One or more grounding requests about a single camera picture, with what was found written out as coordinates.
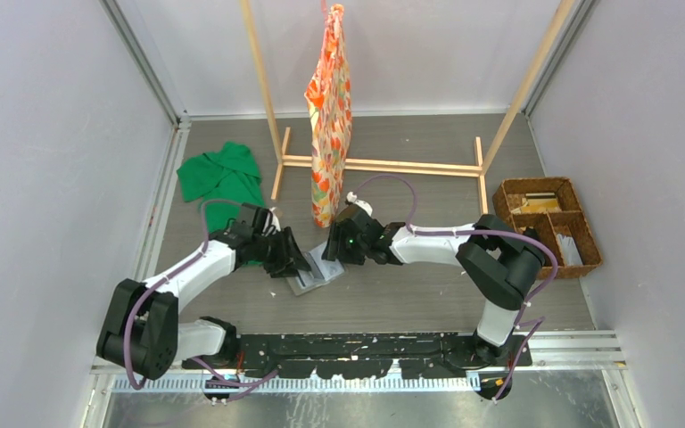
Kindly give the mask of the white credit card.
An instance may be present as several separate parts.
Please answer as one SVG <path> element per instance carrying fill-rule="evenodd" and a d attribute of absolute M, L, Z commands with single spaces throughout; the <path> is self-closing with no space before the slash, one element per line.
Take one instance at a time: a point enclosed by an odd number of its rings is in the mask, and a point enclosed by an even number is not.
<path fill-rule="evenodd" d="M 321 243 L 307 253 L 311 266 L 311 282 L 313 284 L 328 284 L 345 273 L 344 265 L 339 261 L 322 259 L 322 252 L 326 244 Z"/>

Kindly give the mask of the grey card holder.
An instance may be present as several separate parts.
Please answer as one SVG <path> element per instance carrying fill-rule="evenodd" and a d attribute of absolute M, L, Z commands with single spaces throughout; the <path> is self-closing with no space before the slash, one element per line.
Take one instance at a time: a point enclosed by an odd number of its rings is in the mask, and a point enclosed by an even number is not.
<path fill-rule="evenodd" d="M 323 259 L 325 248 L 326 242 L 302 254 L 305 261 L 309 264 L 310 270 L 298 270 L 297 276 L 288 280 L 288 284 L 295 296 L 303 295 L 321 286 L 330 284 L 345 273 L 345 267 L 339 260 L 330 261 Z"/>

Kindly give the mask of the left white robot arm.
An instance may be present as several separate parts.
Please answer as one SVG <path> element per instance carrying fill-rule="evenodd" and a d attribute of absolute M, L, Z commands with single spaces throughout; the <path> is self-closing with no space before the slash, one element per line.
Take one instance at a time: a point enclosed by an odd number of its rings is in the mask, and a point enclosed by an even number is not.
<path fill-rule="evenodd" d="M 258 263 L 272 278 L 296 277 L 312 266 L 290 227 L 272 210 L 243 203 L 235 218 L 173 267 L 115 288 L 96 344 L 96 355 L 125 368 L 136 390 L 161 378 L 178 361 L 231 367 L 240 354 L 234 325 L 216 317 L 182 323 L 179 315 L 199 294 L 238 268 Z"/>

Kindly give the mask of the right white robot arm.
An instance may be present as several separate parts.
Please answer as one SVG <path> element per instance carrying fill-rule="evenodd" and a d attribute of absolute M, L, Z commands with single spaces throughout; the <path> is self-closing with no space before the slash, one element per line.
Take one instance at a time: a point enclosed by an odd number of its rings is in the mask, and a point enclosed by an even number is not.
<path fill-rule="evenodd" d="M 473 350 L 486 366 L 496 366 L 508 355 L 508 337 L 538 274 L 545 264 L 556 262 L 535 230 L 519 234 L 492 214 L 453 228 L 383 225 L 359 203 L 348 205 L 331 225 L 322 257 L 351 265 L 372 260 L 379 265 L 462 268 L 485 298 Z"/>

